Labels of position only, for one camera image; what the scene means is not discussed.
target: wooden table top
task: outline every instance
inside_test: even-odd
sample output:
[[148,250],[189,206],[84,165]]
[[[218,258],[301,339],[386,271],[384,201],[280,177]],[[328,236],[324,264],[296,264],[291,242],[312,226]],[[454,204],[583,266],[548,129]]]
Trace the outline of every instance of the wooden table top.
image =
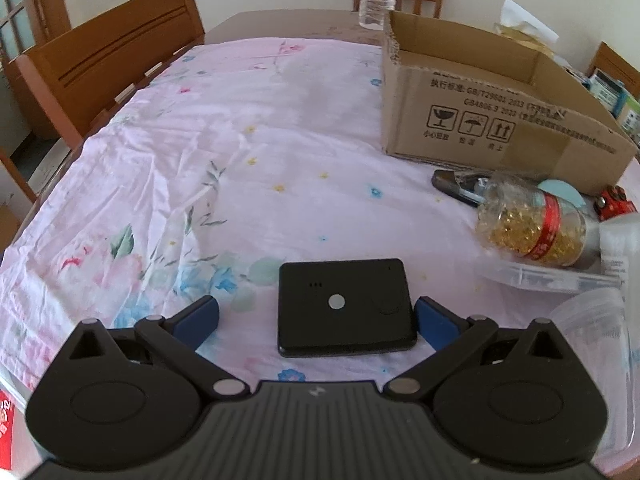
[[247,38],[315,38],[380,45],[382,33],[358,24],[350,10],[278,9],[240,12],[211,29],[205,44]]

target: red label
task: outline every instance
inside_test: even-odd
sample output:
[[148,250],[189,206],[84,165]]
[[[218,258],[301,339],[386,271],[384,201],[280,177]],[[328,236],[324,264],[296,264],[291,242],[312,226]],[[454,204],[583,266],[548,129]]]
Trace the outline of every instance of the red label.
[[0,469],[11,471],[11,439],[15,405],[0,391]]
[[542,231],[540,231],[540,237],[533,246],[533,249],[525,254],[525,257],[531,260],[539,260],[549,252],[549,249],[556,240],[556,236],[558,236],[558,229],[560,228],[560,203],[555,196],[549,195],[549,193],[546,192],[544,193],[545,219],[542,222]]

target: pink tablecloth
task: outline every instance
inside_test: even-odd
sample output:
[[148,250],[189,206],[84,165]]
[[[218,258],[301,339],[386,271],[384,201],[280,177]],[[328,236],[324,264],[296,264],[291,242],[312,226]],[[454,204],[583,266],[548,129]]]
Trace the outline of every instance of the pink tablecloth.
[[[548,315],[564,296],[476,275],[474,210],[433,189],[433,166],[383,154],[380,83],[378,47],[332,40],[243,40],[179,59],[87,140],[6,251],[0,362],[34,388],[81,319],[130,326],[203,294],[222,320],[201,354],[251,386],[383,384],[433,352],[420,339],[407,352],[281,357],[284,261],[397,257],[414,301],[505,326]],[[621,184],[640,203],[635,161]]]

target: bottle label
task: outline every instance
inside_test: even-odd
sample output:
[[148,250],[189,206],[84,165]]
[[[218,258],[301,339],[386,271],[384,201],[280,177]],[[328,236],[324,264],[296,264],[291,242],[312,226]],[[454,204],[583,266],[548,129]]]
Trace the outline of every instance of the bottle label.
[[629,258],[626,256],[604,256],[602,260],[602,273],[606,276],[614,276],[620,279],[622,285],[622,299],[626,301],[626,289],[629,277]]
[[542,222],[542,230],[538,241],[525,257],[530,260],[539,260],[547,254],[558,236],[559,229],[560,203],[555,196],[545,192],[545,219]]

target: blue gripper pad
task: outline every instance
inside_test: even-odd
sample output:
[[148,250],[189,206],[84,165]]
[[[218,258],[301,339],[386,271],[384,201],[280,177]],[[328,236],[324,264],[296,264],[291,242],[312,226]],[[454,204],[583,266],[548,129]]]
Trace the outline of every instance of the blue gripper pad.
[[180,314],[168,319],[164,327],[192,350],[213,333],[220,321],[220,308],[212,296],[204,296]]
[[440,305],[437,302],[425,296],[419,298],[414,307],[418,332],[436,352],[460,335],[460,322],[466,323],[460,318],[456,323],[441,313],[438,307]]

